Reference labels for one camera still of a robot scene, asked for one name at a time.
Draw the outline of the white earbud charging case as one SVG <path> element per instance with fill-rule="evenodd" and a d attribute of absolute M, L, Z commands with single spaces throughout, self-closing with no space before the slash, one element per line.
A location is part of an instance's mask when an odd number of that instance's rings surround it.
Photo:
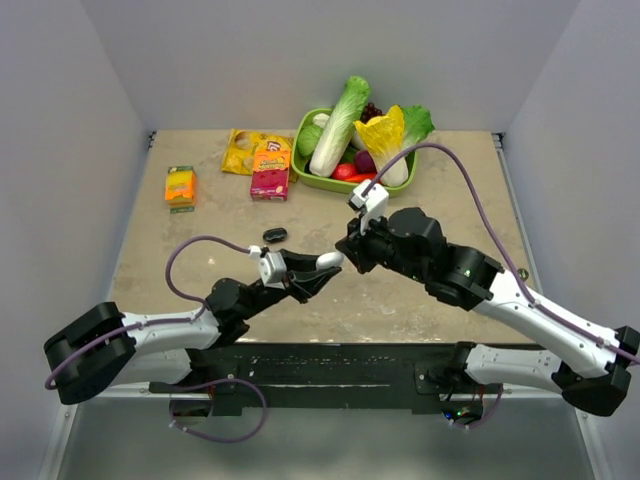
<path fill-rule="evenodd" d="M 315 265 L 317 270 L 325 270 L 329 268 L 341 268 L 344 262 L 344 255 L 337 251 L 327 252 L 319 255 Z"/>

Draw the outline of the black earbud charging case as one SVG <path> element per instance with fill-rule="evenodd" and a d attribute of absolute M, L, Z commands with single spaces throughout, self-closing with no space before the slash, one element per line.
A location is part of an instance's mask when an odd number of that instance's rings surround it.
<path fill-rule="evenodd" d="M 266 230 L 262 239 L 266 244 L 276 244 L 284 242 L 288 238 L 288 231 L 284 227 L 276 227 Z"/>

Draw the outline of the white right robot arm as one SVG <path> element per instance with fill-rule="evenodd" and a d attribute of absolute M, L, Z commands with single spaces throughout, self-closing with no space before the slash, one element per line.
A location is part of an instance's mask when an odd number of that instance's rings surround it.
<path fill-rule="evenodd" d="M 449 392 L 490 384 L 533 387 L 601 417 L 612 415 L 627 396 L 637 331 L 599 327 L 545 301 L 497 260 L 448 242 L 440 223 L 418 207 L 372 220 L 366 229 L 353 219 L 335 251 L 303 264 L 331 277 L 344 261 L 361 274 L 377 266 L 398 273 L 439 302 L 498 320 L 538 344 L 527 350 L 457 343 L 451 359 L 428 373 Z"/>

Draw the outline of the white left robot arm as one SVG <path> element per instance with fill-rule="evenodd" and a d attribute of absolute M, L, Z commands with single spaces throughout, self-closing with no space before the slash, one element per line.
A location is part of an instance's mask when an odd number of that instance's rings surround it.
<path fill-rule="evenodd" d="M 233 344 L 248 331 L 249 319 L 287 297 L 308 302 L 343 262 L 336 252 L 305 255 L 258 246 L 246 252 L 258 263 L 258 279 L 220 279 L 196 310 L 142 315 L 122 312 L 112 301 L 89 309 L 45 342 L 51 369 L 46 389 L 64 405 L 144 381 L 196 392 L 206 383 L 207 368 L 190 351 Z"/>

